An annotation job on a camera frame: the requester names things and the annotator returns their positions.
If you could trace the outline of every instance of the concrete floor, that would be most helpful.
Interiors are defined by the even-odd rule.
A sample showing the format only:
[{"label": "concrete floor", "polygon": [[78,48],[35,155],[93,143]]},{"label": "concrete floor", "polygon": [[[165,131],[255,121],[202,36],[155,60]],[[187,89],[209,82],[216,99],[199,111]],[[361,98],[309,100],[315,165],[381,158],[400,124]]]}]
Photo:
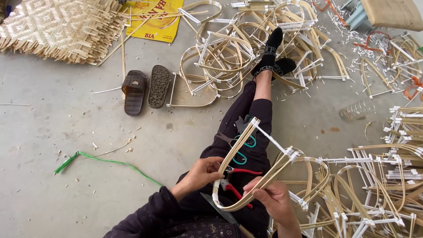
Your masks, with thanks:
[{"label": "concrete floor", "polygon": [[[340,6],[344,2],[337,0],[336,4]],[[224,8],[222,18],[231,18],[235,12],[230,7]],[[330,19],[321,13],[319,19],[320,25],[332,28],[330,46],[348,57],[345,64],[358,58],[351,51],[352,46],[337,43],[343,38],[335,32]],[[127,72],[138,69],[149,75],[155,64],[176,72],[182,53],[195,44],[193,36],[193,31],[181,21],[171,46],[130,39],[125,43]],[[321,72],[338,75],[332,56],[323,54]],[[159,187],[126,166],[82,157],[62,173],[53,175],[65,161],[63,155],[72,156],[76,151],[97,155],[123,145],[136,135],[131,144],[104,158],[131,163],[160,183],[172,186],[211,143],[219,126],[218,119],[223,116],[218,111],[226,112],[232,104],[231,100],[217,100],[200,109],[154,110],[145,103],[140,116],[129,117],[123,111],[120,90],[103,94],[90,91],[120,86],[119,50],[101,67],[67,65],[9,52],[0,57],[0,72],[4,75],[0,80],[0,103],[31,104],[0,106],[0,237],[102,237],[146,203]],[[281,97],[288,89],[275,81],[272,136],[282,146],[292,145],[311,157],[342,158],[350,156],[347,148],[382,143],[383,123],[390,116],[388,108],[403,106],[407,101],[401,94],[384,94],[376,105],[376,114],[366,120],[345,123],[338,116],[339,109],[366,97],[360,74],[351,77],[356,83],[349,80],[315,83],[308,90],[311,98],[305,93]],[[385,89],[379,78],[369,80],[374,82],[374,91]],[[286,101],[276,101],[276,96]],[[368,137],[373,142],[366,141],[364,136],[365,124],[370,121],[376,121],[368,128]],[[96,151],[93,142],[99,147]],[[127,148],[134,150],[125,153]],[[271,145],[268,151],[272,161],[277,148]],[[287,174],[295,179],[295,174],[303,174],[304,168]]]}]

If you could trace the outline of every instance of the slipper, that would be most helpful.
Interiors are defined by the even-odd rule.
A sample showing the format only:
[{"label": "slipper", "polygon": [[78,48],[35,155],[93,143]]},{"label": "slipper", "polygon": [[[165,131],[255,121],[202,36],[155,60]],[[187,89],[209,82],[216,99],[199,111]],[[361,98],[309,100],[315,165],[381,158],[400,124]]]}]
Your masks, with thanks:
[{"label": "slipper", "polygon": [[165,104],[166,92],[170,83],[170,72],[164,66],[155,65],[151,71],[148,106],[159,109]]},{"label": "slipper", "polygon": [[126,95],[124,110],[130,116],[140,114],[146,91],[146,76],[139,70],[131,70],[122,84],[122,91]]}]

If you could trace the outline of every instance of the white tape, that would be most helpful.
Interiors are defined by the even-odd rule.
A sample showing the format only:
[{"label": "white tape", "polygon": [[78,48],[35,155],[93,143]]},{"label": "white tape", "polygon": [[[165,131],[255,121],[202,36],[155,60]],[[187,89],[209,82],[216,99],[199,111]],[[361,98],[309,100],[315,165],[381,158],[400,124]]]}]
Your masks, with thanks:
[{"label": "white tape", "polygon": [[213,198],[213,201],[217,201],[217,202],[219,201],[219,196],[217,194],[212,193],[211,197]]}]

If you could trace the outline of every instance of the yellow paper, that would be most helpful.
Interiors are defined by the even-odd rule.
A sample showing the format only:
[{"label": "yellow paper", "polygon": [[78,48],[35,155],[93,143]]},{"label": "yellow paper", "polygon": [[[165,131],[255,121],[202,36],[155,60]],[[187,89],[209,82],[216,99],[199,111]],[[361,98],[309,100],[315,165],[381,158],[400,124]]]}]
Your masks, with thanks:
[{"label": "yellow paper", "polygon": [[[132,7],[128,9],[125,13],[129,14],[132,11],[132,15],[140,14],[154,14],[151,15],[144,25],[142,25],[135,33],[132,34],[133,37],[150,39],[161,42],[172,43],[176,32],[178,30],[179,18],[180,17],[165,17],[167,15],[176,15],[178,8],[184,5],[184,0],[156,0],[151,1],[150,3],[145,2],[131,2],[127,1],[125,7]],[[133,21],[135,19],[145,19],[148,16],[132,16],[131,18],[131,27],[126,28],[126,35],[129,35],[133,30],[137,28],[143,21]]]}]

